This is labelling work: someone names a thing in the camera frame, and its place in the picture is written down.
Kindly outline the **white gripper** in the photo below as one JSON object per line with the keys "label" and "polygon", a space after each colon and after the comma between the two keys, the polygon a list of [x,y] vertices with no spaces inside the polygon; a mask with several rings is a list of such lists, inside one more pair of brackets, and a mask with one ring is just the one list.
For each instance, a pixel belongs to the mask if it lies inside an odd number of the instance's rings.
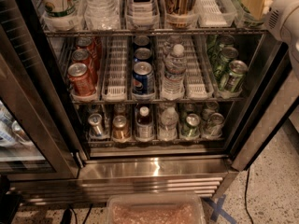
{"label": "white gripper", "polygon": [[264,25],[277,41],[288,45],[292,70],[299,78],[299,0],[241,0],[241,4],[257,21],[268,12]]}

